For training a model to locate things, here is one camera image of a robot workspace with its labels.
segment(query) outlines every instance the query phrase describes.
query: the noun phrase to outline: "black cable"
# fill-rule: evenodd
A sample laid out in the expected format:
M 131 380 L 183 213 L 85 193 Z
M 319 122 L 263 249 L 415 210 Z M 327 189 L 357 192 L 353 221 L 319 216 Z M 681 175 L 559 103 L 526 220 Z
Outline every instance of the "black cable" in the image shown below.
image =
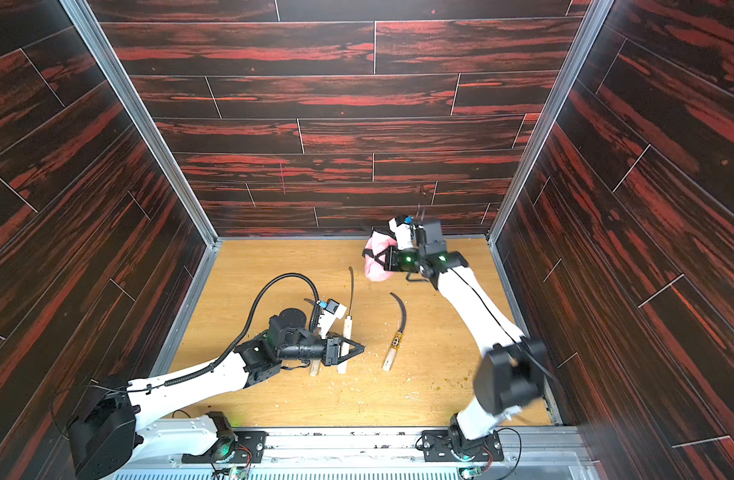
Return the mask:
M 410 278 L 410 275 L 411 273 L 408 272 L 407 276 L 405 277 L 405 280 L 407 280 L 408 282 L 428 282 L 427 279 L 422 278 L 422 277 L 421 278 Z
M 101 390 L 105 390 L 106 392 L 116 392 L 116 393 L 136 393 L 136 392 L 148 392 L 149 391 L 149 389 L 138 389 L 138 390 L 110 389 L 108 387 L 96 385 L 94 383 L 88 383 L 87 385 L 74 385 L 74 386 L 67 387 L 65 389 L 58 390 L 57 392 L 55 392 L 55 394 L 50 399 L 50 406 L 49 406 L 50 419 L 52 420 L 52 425 L 55 427 L 56 430 L 58 430 L 58 433 L 61 434 L 61 437 L 65 438 L 66 440 L 68 440 L 68 437 L 63 432 L 63 428 L 59 427 L 58 422 L 55 420 L 55 398 L 58 398 L 58 395 L 62 394 L 63 392 L 68 392 L 69 390 L 87 389 L 87 388 L 101 389 Z
M 514 473 L 514 471 L 516 470 L 516 467 L 519 466 L 519 461 L 521 460 L 521 435 L 519 435 L 519 432 L 517 432 L 516 430 L 514 430 L 511 427 L 503 427 L 503 428 L 500 428 L 499 430 L 497 430 L 497 433 L 503 432 L 504 430 L 511 430 L 513 433 L 516 434 L 517 437 L 519 437 L 519 456 L 516 457 L 516 463 L 514 464 L 513 467 L 511 467 L 511 470 L 509 470 L 507 474 L 505 474 L 504 476 L 498 478 L 497 480 L 503 480 L 504 478 L 506 478 L 506 477 L 510 476 L 512 473 Z
M 282 370 L 295 370 L 295 369 L 305 369 L 311 366 L 311 360 L 305 360 L 300 363 L 298 366 L 283 366 Z
M 164 386 L 172 386 L 177 385 L 178 383 L 187 382 L 188 380 L 195 379 L 199 376 L 204 375 L 205 373 L 212 372 L 215 370 L 215 368 L 220 365 L 220 363 L 223 362 L 223 360 L 226 360 L 226 357 L 235 349 L 237 348 L 237 345 L 239 345 L 239 342 L 242 341 L 245 335 L 247 335 L 247 332 L 249 331 L 249 325 L 253 322 L 253 315 L 255 315 L 255 309 L 257 309 L 258 303 L 260 303 L 260 299 L 263 297 L 263 294 L 266 293 L 266 291 L 276 282 L 280 280 L 284 280 L 285 278 L 300 278 L 301 280 L 304 280 L 306 283 L 309 284 L 311 287 L 311 291 L 314 295 L 314 301 L 319 302 L 319 293 L 316 291 L 316 286 L 314 283 L 309 279 L 309 277 L 303 275 L 303 274 L 295 274 L 295 273 L 289 273 L 289 274 L 282 274 L 277 276 L 275 279 L 271 280 L 269 283 L 266 283 L 266 286 L 258 293 L 258 296 L 255 297 L 255 301 L 253 302 L 253 305 L 249 309 L 249 315 L 247 316 L 247 323 L 244 324 L 244 328 L 242 329 L 242 332 L 238 335 L 234 341 L 231 342 L 230 345 L 228 345 L 228 348 L 223 351 L 223 353 L 220 354 L 220 356 L 209 363 L 209 365 L 197 370 L 196 372 L 188 373 L 187 375 L 179 376 L 175 379 L 167 380 L 162 385 Z M 309 331 L 313 332 L 316 329 L 316 321 L 319 318 L 319 306 L 315 306 L 313 312 L 311 312 L 311 321 L 309 323 Z
M 213 480 L 222 480 L 223 478 L 226 478 L 231 473 L 230 468 L 221 468 L 220 470 L 215 468 L 215 464 L 213 463 L 212 460 L 209 461 L 209 466 L 213 468 L 213 475 L 212 475 Z
M 399 302 L 399 308 L 401 308 L 401 325 L 399 326 L 399 332 L 404 333 L 405 326 L 407 326 L 407 310 L 405 308 L 405 303 L 401 301 L 401 298 L 399 298 L 396 293 L 391 292 L 390 295 L 396 298 L 396 301 Z
M 524 353 L 527 356 L 527 358 L 530 359 L 535 364 L 535 366 L 537 366 L 537 368 L 540 369 L 545 374 L 546 377 L 548 377 L 549 379 L 553 380 L 559 386 L 559 388 L 561 388 L 562 390 L 564 390 L 564 387 L 561 385 L 561 382 L 559 381 L 559 379 L 557 379 L 554 376 L 553 373 L 549 372 L 546 369 L 546 367 L 542 366 L 541 363 L 538 362 L 535 359 L 535 357 L 533 357 L 528 351 L 526 351 L 525 349 L 523 349 L 521 347 L 521 345 L 519 345 L 519 343 L 516 340 L 514 340 L 514 337 L 511 336 L 511 334 L 508 332 L 508 330 L 506 330 L 506 327 L 504 327 L 503 324 L 497 319 L 497 317 L 495 316 L 495 314 L 493 314 L 490 311 L 490 308 L 487 306 L 487 302 L 485 302 L 485 299 L 481 298 L 481 295 L 479 295 L 479 293 L 476 291 L 476 289 L 473 286 L 471 286 L 470 283 L 468 283 L 467 281 L 465 281 L 465 278 L 463 278 L 461 276 L 461 274 L 458 274 L 458 272 L 456 272 L 454 268 L 450 268 L 450 271 L 453 274 L 457 275 L 459 279 L 463 280 L 463 283 L 465 283 L 466 285 L 468 285 L 468 288 L 470 288 L 471 291 L 474 292 L 474 294 L 479 298 L 479 301 L 481 302 L 481 304 L 485 306 L 485 309 L 487 310 L 487 312 L 490 314 L 490 316 L 493 319 L 495 319 L 497 325 L 503 330 L 503 332 L 508 336 L 508 338 L 511 339 L 511 341 L 514 343 L 514 345 L 516 346 L 516 348 L 519 349 L 522 353 Z
M 349 267 L 349 273 L 351 274 L 351 300 L 349 300 L 349 313 L 348 315 L 351 315 L 351 305 L 354 304 L 354 269 L 353 267 Z

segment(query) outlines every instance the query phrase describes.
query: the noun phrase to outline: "dark wood panel wall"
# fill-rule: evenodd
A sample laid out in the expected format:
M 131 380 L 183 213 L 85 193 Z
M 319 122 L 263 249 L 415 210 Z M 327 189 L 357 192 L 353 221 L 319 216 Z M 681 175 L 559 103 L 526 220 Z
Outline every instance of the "dark wood panel wall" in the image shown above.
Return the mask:
M 608 478 L 734 479 L 734 2 L 615 2 L 497 245 Z
M 91 0 L 221 236 L 483 234 L 587 0 Z
M 203 250 L 58 1 L 0 0 L 0 480 L 73 478 L 50 408 L 148 375 Z

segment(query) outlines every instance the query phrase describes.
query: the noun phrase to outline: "robotic arm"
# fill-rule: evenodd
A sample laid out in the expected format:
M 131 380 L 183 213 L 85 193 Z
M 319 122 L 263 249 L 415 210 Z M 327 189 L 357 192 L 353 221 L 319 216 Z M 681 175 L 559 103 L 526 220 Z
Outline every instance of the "robotic arm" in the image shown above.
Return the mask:
M 283 360 L 301 360 L 307 365 L 319 360 L 325 366 L 338 365 L 364 351 L 364 346 L 336 333 L 327 332 L 345 307 L 330 300 L 318 301 L 313 318 L 318 322 L 306 329 L 306 316 L 288 308 L 272 316 L 269 328 L 252 340 L 239 344 L 249 329 L 252 312 L 263 292 L 285 274 L 272 280 L 256 299 L 247 325 L 239 337 L 217 359 L 178 372 L 134 379 L 129 382 L 107 379 L 93 389 L 77 410 L 68 427 L 68 438 L 77 480 L 98 480 L 131 460 L 172 454 L 207 454 L 210 462 L 226 462 L 237 451 L 237 437 L 226 417 L 210 412 L 199 418 L 162 418 L 204 398 L 247 389 L 275 376 Z M 321 325 L 323 333 L 314 333 Z M 341 354 L 343 344 L 351 345 Z
M 474 394 L 466 408 L 450 420 L 451 451 L 473 458 L 486 438 L 506 418 L 543 396 L 545 345 L 527 339 L 508 321 L 476 280 L 458 252 L 448 252 L 439 220 L 424 223 L 410 216 L 391 219 L 397 245 L 372 256 L 385 270 L 421 274 L 458 311 L 482 355 L 474 378 Z

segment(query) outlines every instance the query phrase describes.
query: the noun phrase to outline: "wooden floor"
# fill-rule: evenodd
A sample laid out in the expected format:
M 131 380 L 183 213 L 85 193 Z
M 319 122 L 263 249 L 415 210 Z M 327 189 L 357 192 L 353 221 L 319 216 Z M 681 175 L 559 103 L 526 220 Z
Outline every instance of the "wooden floor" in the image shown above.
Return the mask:
M 345 375 L 323 367 L 282 371 L 267 382 L 225 393 L 185 408 L 191 415 L 224 412 L 235 426 L 441 426 L 473 396 L 479 352 L 452 305 L 429 283 L 408 283 L 394 274 L 385 282 L 364 277 L 364 240 L 233 240 L 223 244 L 199 299 L 172 370 L 218 356 L 241 331 L 258 291 L 286 272 L 299 272 L 316 284 L 325 300 L 347 304 L 348 267 L 355 272 L 353 340 L 365 352 L 349 361 Z M 511 311 L 484 239 L 449 240 L 471 264 L 479 283 L 511 319 Z M 391 372 L 383 357 L 406 304 L 405 337 Z M 311 297 L 302 280 L 276 283 L 261 300 L 247 338 L 268 328 L 268 319 L 289 307 L 310 314 Z M 338 321 L 334 332 L 343 330 Z M 545 403 L 537 400 L 509 425 L 549 425 Z

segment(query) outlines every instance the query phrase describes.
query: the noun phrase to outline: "pink cloth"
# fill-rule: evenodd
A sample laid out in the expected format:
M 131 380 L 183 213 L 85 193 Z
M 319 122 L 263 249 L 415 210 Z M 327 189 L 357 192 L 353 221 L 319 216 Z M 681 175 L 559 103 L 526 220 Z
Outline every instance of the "pink cloth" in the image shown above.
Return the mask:
M 383 235 L 378 232 L 372 232 L 372 236 L 367 240 L 366 249 L 372 250 L 374 255 L 380 254 L 383 250 L 389 247 L 389 245 L 396 245 L 396 240 L 392 239 L 388 235 Z M 393 275 L 393 272 L 387 272 L 383 270 L 383 266 L 378 264 L 371 256 L 365 255 L 365 276 L 373 282 L 382 282 L 388 280 Z

